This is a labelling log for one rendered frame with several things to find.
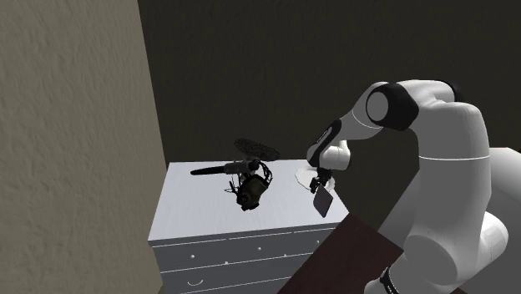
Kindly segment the white plate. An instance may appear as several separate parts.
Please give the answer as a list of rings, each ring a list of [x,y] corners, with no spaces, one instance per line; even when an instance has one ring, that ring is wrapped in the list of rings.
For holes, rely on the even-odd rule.
[[[311,190],[311,181],[318,176],[317,170],[314,167],[310,166],[303,166],[299,168],[296,173],[295,177],[298,183],[303,186],[307,190]],[[331,192],[335,189],[335,179],[331,177],[324,185],[324,188]]]

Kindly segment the grey chest of drawers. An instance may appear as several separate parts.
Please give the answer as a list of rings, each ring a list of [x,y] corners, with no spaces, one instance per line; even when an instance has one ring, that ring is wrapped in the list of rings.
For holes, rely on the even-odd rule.
[[[277,294],[347,216],[338,196],[321,216],[305,160],[268,163],[274,178],[254,210],[229,191],[230,175],[192,175],[205,162],[169,165],[150,229],[164,294]]]

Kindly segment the dark red robot stand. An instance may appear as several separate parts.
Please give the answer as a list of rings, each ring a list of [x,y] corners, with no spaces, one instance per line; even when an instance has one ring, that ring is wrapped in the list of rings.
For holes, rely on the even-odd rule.
[[[352,213],[277,294],[363,294],[402,249]]]

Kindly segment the dark grey tablet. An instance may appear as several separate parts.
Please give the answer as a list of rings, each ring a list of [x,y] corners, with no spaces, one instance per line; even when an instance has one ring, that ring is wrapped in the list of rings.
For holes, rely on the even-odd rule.
[[[313,205],[321,217],[325,218],[330,210],[333,197],[322,185],[318,185],[313,199]]]

